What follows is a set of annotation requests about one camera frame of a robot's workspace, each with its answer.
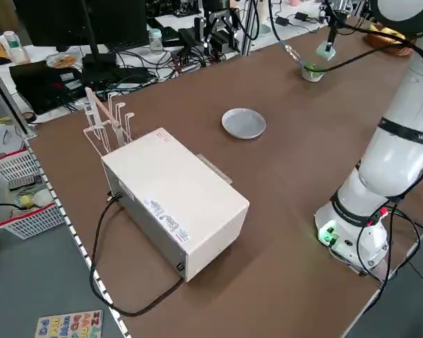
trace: brown table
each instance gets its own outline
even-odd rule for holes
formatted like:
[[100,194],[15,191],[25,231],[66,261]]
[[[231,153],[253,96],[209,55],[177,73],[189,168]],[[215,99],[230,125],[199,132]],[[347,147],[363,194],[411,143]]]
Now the brown table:
[[[325,32],[291,44],[304,56]],[[336,62],[368,50],[360,35],[339,37]],[[165,127],[225,172],[251,203],[237,241],[167,300],[124,318],[134,337],[338,337],[377,285],[332,258],[316,239],[314,212],[348,176],[370,140],[407,66],[377,54],[311,84],[279,46],[122,96],[134,111],[133,135]],[[230,108],[267,121],[240,141],[220,126]],[[88,252],[107,187],[82,113],[38,127],[30,145]],[[423,184],[403,209],[423,222]],[[413,241],[395,223],[396,262]],[[98,271],[114,303],[142,308],[178,279],[126,213],[114,207],[99,241]]]

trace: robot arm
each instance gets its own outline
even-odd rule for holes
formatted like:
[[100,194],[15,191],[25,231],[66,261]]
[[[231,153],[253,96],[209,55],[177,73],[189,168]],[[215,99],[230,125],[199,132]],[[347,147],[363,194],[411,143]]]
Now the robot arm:
[[[423,50],[423,0],[372,0],[370,5],[379,22],[409,37],[420,37],[417,46]],[[381,207],[388,201],[398,203],[397,196],[422,177],[423,140],[405,137],[405,131],[423,136],[423,60],[418,55],[412,57],[360,162],[315,214],[319,240],[362,271],[377,266],[388,252],[381,223],[386,210]]]
[[330,5],[330,7],[326,4],[321,5],[318,18],[320,23],[327,22],[331,29],[327,39],[327,52],[332,50],[338,30],[342,28],[340,22],[331,15],[330,11],[333,11],[341,21],[346,22],[353,9],[353,0],[333,0]]

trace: computer monitor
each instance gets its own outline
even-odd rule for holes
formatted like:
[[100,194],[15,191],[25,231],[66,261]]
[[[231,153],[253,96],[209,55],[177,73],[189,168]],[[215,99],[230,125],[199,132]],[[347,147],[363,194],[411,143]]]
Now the computer monitor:
[[[14,0],[35,46],[89,44],[81,0]],[[96,43],[148,43],[145,0],[86,0]]]

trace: plastic basket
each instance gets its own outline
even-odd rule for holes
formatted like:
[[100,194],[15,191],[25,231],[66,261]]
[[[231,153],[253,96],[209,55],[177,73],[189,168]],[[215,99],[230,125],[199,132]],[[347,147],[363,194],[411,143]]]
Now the plastic basket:
[[[8,182],[28,175],[39,175],[39,169],[26,150],[16,151],[0,158],[0,203],[6,200]],[[55,203],[26,215],[11,217],[13,207],[0,206],[0,228],[27,239],[52,227],[64,223],[64,218]]]

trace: white electronic device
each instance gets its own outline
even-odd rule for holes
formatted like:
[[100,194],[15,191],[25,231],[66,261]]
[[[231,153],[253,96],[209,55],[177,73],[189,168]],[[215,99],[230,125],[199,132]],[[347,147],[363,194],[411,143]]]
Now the white electronic device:
[[165,129],[102,162],[113,195],[187,282],[240,234],[249,201]]

